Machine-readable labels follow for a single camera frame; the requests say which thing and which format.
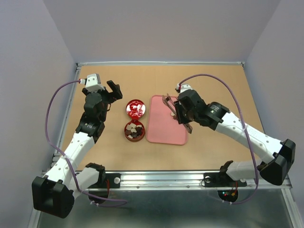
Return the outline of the metal serving tongs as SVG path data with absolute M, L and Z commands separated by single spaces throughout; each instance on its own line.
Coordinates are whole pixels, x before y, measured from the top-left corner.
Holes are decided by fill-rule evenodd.
M 173 118 L 178 122 L 178 124 L 181 124 L 184 126 L 184 128 L 186 129 L 186 131 L 188 133 L 192 133 L 192 126 L 186 122 L 186 120 L 182 120 L 181 118 L 183 117 L 182 115 L 180 115 L 178 113 L 178 111 L 176 110 L 175 107 L 175 102 L 172 100 L 172 98 L 170 97 L 169 94 L 167 95 L 162 95 L 162 102 L 164 103 L 164 105 L 166 105 L 170 111 L 173 113 Z

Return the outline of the red embossed tin lid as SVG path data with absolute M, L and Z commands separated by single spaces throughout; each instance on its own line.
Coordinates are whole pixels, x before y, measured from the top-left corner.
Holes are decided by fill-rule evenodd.
M 146 105 L 143 101 L 134 99 L 126 105 L 126 113 L 131 119 L 138 120 L 145 114 Z

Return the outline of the red round tin box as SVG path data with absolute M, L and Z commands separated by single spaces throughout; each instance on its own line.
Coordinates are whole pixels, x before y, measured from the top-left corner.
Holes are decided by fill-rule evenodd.
M 124 135 L 131 142 L 138 142 L 145 136 L 145 127 L 138 120 L 131 120 L 124 127 Z

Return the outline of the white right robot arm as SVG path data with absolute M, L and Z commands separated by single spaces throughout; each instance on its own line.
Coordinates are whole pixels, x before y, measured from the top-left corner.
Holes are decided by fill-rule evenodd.
M 218 102 L 206 104 L 191 88 L 178 89 L 177 92 L 174 107 L 180 124 L 195 122 L 224 134 L 247 147 L 252 157 L 260 159 L 260 162 L 226 162 L 220 168 L 218 179 L 221 184 L 230 185 L 234 181 L 257 177 L 273 185 L 283 184 L 295 161 L 295 142 L 290 139 L 281 141 L 260 132 Z

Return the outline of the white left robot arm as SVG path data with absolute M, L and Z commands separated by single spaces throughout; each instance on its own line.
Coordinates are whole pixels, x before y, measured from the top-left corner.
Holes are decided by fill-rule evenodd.
M 73 138 L 65 151 L 51 145 L 61 157 L 43 177 L 36 177 L 31 184 L 34 209 L 62 219 L 69 215 L 75 199 L 81 194 L 90 197 L 91 203 L 98 207 L 104 207 L 106 201 L 113 202 L 112 207 L 126 204 L 123 199 L 100 197 L 87 191 L 92 185 L 101 187 L 106 184 L 107 188 L 110 187 L 104 166 L 89 163 L 76 174 L 80 162 L 101 136 L 111 104 L 122 99 L 120 86 L 112 80 L 107 81 L 112 90 L 108 92 L 91 79 L 79 79 L 77 83 L 85 85 L 82 90 L 85 105 Z

